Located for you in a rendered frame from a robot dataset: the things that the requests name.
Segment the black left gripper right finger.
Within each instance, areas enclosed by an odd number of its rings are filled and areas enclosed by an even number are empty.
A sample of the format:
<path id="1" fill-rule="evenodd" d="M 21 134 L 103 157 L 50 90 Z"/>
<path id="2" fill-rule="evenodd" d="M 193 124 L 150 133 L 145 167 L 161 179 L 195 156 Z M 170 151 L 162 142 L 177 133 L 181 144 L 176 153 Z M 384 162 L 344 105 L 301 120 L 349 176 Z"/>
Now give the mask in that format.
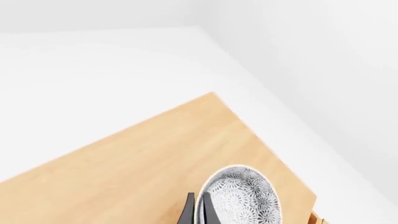
<path id="1" fill-rule="evenodd" d="M 204 224 L 221 224 L 208 192 L 203 193 L 202 201 Z"/>

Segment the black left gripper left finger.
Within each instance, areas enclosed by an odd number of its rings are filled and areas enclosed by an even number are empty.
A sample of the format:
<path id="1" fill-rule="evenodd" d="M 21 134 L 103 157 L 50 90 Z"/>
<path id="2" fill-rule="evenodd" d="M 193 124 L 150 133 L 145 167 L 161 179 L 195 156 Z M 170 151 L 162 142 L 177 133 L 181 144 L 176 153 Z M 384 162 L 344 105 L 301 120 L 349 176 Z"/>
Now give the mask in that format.
<path id="1" fill-rule="evenodd" d="M 187 194 L 187 199 L 185 201 L 185 205 L 181 212 L 180 218 L 178 219 L 177 224 L 194 224 L 195 218 L 195 194 L 193 192 L 189 192 Z"/>

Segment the wooden cabinet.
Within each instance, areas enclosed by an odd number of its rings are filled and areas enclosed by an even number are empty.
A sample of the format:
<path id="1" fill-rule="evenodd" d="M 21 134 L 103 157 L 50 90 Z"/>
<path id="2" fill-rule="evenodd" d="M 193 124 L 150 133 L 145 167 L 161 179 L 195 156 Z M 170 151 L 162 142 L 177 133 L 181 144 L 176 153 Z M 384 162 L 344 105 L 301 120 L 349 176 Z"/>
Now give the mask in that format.
<path id="1" fill-rule="evenodd" d="M 283 224 L 307 224 L 316 195 L 214 93 L 1 182 L 0 224 L 177 224 L 230 164 L 272 182 Z"/>

